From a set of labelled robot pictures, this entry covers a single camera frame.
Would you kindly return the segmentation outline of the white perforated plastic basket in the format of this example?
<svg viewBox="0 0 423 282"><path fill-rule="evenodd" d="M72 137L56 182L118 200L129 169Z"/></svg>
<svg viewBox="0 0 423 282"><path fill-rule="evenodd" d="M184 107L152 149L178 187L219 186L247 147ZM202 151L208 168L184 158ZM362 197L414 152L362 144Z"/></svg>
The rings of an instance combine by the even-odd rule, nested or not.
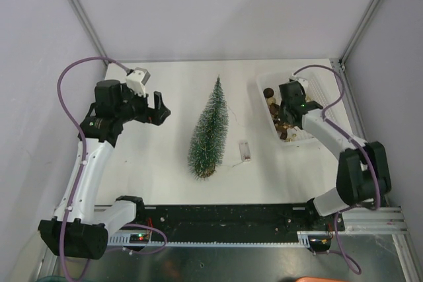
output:
<svg viewBox="0 0 423 282"><path fill-rule="evenodd" d="M297 128L297 131L294 129L288 130L288 138L284 141L279 138L278 132L275 130L274 127L274 120L279 119L278 115L272 115L269 111L269 106L266 103L266 99L263 95L263 90L265 88L272 88L274 90L274 98L276 99L276 104L280 106L282 98L279 90L279 86L289 81L291 73L289 71L285 72L277 72L277 73L265 73L258 75L256 78L256 85L258 88L259 97L261 98L261 103L264 107L265 111L265 118L268 120L270 124L270 131L272 132L273 138L276 140L276 143L281 147L288 147L288 146L300 146L305 145L308 143L318 143L318 139L312 136L311 134ZM321 106L328 106L329 102L329 95L326 88L321 84L321 81L312 73L306 73L305 75L301 75L309 81L309 87L307 89L306 94L306 101L316 101Z"/></svg>

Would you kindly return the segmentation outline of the small green bottlebrush christmas tree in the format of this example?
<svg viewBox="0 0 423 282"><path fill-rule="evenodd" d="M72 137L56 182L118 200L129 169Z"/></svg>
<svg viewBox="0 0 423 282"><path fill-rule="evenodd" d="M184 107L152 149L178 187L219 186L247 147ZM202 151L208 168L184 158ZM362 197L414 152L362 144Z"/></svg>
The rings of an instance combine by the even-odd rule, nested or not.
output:
<svg viewBox="0 0 423 282"><path fill-rule="evenodd" d="M188 169L195 178L209 178L222 164L228 129L227 101L218 77L190 140Z"/></svg>

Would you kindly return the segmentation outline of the clear light string battery box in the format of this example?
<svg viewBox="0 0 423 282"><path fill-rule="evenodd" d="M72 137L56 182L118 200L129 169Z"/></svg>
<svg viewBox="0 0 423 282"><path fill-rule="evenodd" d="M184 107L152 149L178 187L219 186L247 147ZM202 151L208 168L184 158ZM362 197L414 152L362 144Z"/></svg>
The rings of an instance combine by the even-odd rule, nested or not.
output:
<svg viewBox="0 0 423 282"><path fill-rule="evenodd" d="M239 141L239 152L240 152L242 162L251 161L250 147L247 140Z"/></svg>

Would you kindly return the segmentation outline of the brown ribbon bow ornaments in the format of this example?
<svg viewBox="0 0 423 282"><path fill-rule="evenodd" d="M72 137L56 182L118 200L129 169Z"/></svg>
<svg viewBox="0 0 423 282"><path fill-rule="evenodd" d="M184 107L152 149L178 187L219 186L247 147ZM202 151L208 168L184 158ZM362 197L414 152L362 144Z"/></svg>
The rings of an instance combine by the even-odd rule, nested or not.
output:
<svg viewBox="0 0 423 282"><path fill-rule="evenodd" d="M297 128L295 126L285 122L281 122L279 119L274 120L274 127L275 130L278 132L279 138L284 141L288 138L289 129L294 129L297 131Z"/></svg>

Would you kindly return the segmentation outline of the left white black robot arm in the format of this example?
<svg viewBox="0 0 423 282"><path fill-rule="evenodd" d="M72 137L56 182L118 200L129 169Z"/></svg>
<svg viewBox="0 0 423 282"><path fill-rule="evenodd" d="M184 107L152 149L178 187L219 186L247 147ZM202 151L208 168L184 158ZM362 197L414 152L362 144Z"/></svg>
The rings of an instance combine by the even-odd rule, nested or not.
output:
<svg viewBox="0 0 423 282"><path fill-rule="evenodd" d="M56 256L98 260L105 253L110 236L122 227L142 227L148 219L142 198L121 195L104 211L95 211L100 181L115 150L124 124L130 121L161 125L171 111L162 94L148 95L118 80L100 81L95 101L77 125L79 143L75 166L61 203L50 220L42 220L38 231Z"/></svg>

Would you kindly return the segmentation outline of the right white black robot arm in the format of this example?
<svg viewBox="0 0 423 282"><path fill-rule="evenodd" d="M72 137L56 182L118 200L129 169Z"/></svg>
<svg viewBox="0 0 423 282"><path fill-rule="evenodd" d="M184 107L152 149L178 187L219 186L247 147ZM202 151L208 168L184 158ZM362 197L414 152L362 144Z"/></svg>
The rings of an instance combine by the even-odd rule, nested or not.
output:
<svg viewBox="0 0 423 282"><path fill-rule="evenodd" d="M336 185L309 201L305 223L313 230L322 229L329 215L363 204L381 207L382 196L391 191L391 179L384 146L367 142L343 130L326 116L327 109L318 102L306 101L303 83L289 81L279 86L282 123L298 127L320 141L338 160Z"/></svg>

